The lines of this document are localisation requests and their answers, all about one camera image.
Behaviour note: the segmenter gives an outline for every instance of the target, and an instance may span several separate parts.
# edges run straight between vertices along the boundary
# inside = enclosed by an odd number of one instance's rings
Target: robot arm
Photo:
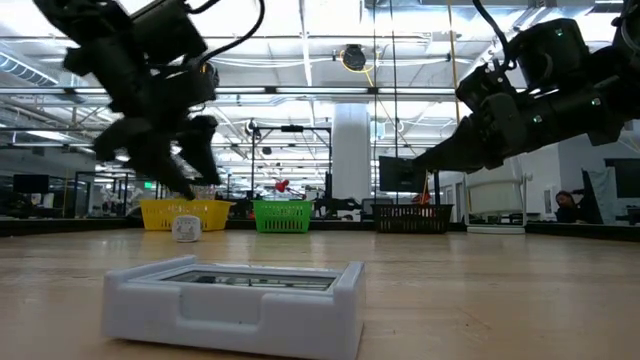
[[[94,141],[99,161],[115,159],[126,149],[128,166],[182,193],[195,197],[171,157],[179,154],[210,184],[220,177],[211,153],[218,125],[211,116],[191,118],[189,109],[216,99],[213,56],[249,37],[264,19],[264,0],[255,26],[242,38],[207,53],[207,44],[189,19],[219,0],[193,9],[185,0],[155,0],[132,15],[115,0],[34,0],[47,20],[75,41],[64,67],[79,75],[92,73],[111,97],[109,108],[123,117]]]
[[[482,65],[460,82],[456,96],[473,113],[450,138],[414,159],[414,166],[474,172],[585,133],[593,146],[617,141],[624,123],[640,117],[638,4],[625,1],[613,23],[612,45],[592,54],[574,20],[518,34],[504,46],[502,65]],[[505,75],[513,63],[522,69],[524,92]]]

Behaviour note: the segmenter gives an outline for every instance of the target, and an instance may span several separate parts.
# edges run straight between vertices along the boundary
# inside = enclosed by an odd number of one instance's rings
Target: white tray
[[[363,328],[364,274],[362,262],[336,271],[198,265],[195,256],[113,270],[105,275],[102,331],[130,340],[353,360]]]

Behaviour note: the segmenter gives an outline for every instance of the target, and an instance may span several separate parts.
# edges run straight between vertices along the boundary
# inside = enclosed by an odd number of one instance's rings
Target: red object
[[[276,191],[278,192],[284,192],[285,190],[287,190],[287,185],[285,185],[284,182],[280,182],[278,181],[276,183]]]

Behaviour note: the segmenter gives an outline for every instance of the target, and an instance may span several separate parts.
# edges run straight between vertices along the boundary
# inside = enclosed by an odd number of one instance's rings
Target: wooden table
[[[263,359],[100,336],[102,275],[200,261],[367,264],[359,359],[637,359],[640,246],[544,236],[105,231],[0,239],[2,359]]]

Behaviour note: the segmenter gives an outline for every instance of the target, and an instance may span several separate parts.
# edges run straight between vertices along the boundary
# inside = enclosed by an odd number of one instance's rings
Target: white pillar
[[[333,116],[333,197],[371,198],[371,140],[367,104],[336,104]]]

